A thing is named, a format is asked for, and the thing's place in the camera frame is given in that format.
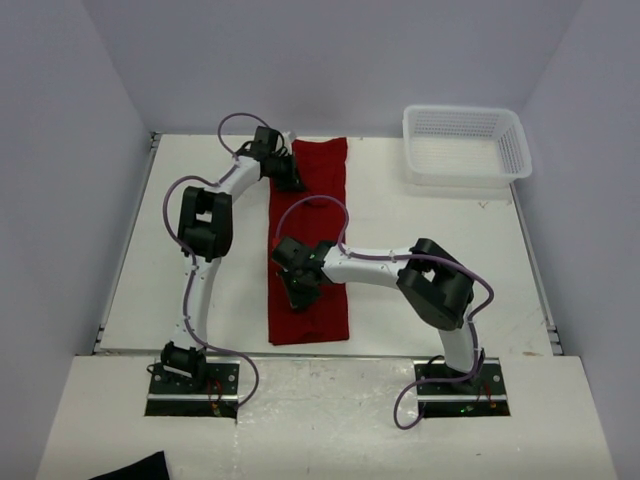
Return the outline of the red t-shirt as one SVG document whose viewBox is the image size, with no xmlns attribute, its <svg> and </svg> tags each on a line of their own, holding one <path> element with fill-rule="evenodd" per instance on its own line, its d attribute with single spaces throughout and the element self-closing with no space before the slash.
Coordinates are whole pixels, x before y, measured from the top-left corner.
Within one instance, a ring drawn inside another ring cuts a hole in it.
<svg viewBox="0 0 640 480">
<path fill-rule="evenodd" d="M 310 246 L 336 240 L 344 225 L 342 208 L 328 195 L 346 202 L 348 142 L 344 137 L 325 142 L 296 140 L 293 151 L 305 192 L 279 192 L 270 187 L 267 245 L 291 236 Z M 275 346 L 344 341 L 349 338 L 348 299 L 343 285 L 326 285 L 308 309 L 291 309 L 278 266 L 267 263 L 268 340 Z"/>
</svg>

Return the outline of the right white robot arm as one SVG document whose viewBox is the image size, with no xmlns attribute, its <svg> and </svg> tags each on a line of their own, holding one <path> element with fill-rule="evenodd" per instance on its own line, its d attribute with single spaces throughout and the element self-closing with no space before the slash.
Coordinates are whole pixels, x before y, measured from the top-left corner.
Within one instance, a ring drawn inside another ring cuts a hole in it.
<svg viewBox="0 0 640 480">
<path fill-rule="evenodd" d="M 447 372 L 442 380 L 459 393 L 481 382 L 483 352 L 473 317 L 495 293 L 436 242 L 420 238 L 407 249 L 385 253 L 331 241 L 311 247 L 284 237 L 271 260 L 295 311 L 308 309 L 329 285 L 357 283 L 399 291 L 416 315 L 438 331 Z"/>
</svg>

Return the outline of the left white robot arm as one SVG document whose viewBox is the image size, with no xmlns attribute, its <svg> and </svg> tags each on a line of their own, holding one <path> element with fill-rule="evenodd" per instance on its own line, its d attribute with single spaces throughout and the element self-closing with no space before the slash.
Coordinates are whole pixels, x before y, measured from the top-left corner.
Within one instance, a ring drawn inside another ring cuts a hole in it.
<svg viewBox="0 0 640 480">
<path fill-rule="evenodd" d="M 195 393 L 208 379 L 207 318 L 213 281 L 233 240 L 233 204 L 268 178 L 286 192 L 302 192 L 291 132 L 256 128 L 252 140 L 231 153 L 230 169 L 216 181 L 188 175 L 171 185 L 163 200 L 164 226 L 185 257 L 181 319 L 161 352 L 162 368 L 183 391 Z"/>
</svg>

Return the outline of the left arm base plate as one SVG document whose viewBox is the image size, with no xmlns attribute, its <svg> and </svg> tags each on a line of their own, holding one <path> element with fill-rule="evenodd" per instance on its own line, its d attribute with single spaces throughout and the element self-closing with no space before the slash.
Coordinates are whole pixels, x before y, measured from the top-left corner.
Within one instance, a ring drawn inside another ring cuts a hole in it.
<svg viewBox="0 0 640 480">
<path fill-rule="evenodd" d="M 237 419 L 238 361 L 207 361 L 196 378 L 165 370 L 160 362 L 148 365 L 147 372 L 146 417 Z"/>
</svg>

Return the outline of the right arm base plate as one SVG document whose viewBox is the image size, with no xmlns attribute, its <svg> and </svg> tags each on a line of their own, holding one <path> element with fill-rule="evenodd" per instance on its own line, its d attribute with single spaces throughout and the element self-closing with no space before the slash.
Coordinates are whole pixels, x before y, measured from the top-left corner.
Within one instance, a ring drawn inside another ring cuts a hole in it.
<svg viewBox="0 0 640 480">
<path fill-rule="evenodd" d="M 506 385 L 497 358 L 484 361 L 473 380 L 430 382 L 416 387 L 419 413 L 425 418 L 508 417 Z"/>
</svg>

